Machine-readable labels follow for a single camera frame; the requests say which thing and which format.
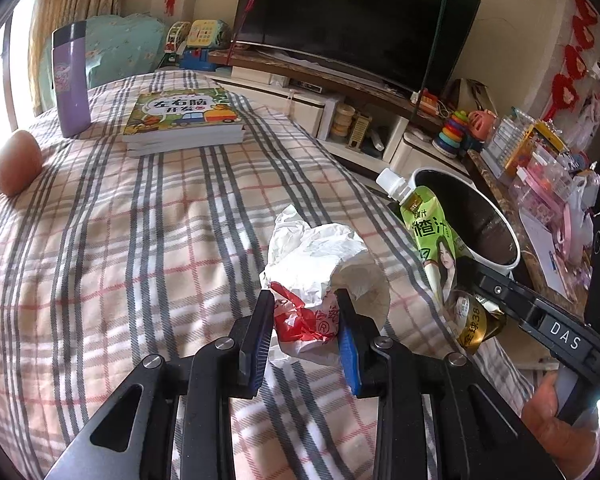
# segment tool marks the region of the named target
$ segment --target book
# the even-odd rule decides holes
[[[150,142],[147,144],[135,144],[128,142],[126,152],[130,156],[153,155],[154,153],[172,152],[174,150],[188,150],[189,148],[201,148],[202,146],[215,146],[218,144],[238,144],[242,138],[219,134],[214,142],[206,142],[197,137],[192,139],[172,139],[167,142]]]
[[[243,127],[242,118],[222,87],[165,90],[140,94],[122,141],[152,143],[156,148],[170,140],[195,138],[192,142],[198,143],[196,147],[209,146],[218,144],[220,135],[242,142]]]

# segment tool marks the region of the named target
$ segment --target black tv screen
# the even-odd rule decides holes
[[[239,0],[236,24],[248,0]],[[360,68],[411,91],[425,73],[441,0],[256,0],[238,41]],[[440,94],[480,0],[447,0],[426,86]]]

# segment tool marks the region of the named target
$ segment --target bed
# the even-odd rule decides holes
[[[412,238],[378,197],[284,115],[232,94],[242,144],[130,158],[116,137],[139,93],[195,88],[157,72],[90,91],[93,126],[64,139],[50,110],[31,127],[43,173],[0,194],[0,444],[42,478],[147,354],[195,353],[250,312],[274,219],[293,204],[312,226],[352,226],[384,270],[384,332],[442,358],[455,348]],[[474,358],[518,413],[531,394],[495,340]],[[338,368],[267,366],[232,408],[239,479],[370,478],[377,401]],[[173,477],[181,428],[176,427]]]

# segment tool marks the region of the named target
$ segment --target egg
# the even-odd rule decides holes
[[[23,192],[42,171],[42,152],[27,130],[16,130],[0,149],[0,191],[6,196]]]

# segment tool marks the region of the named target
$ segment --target purple thermos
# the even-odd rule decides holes
[[[54,88],[64,137],[76,136],[91,125],[85,69],[86,31],[87,22],[75,22],[53,34]]]

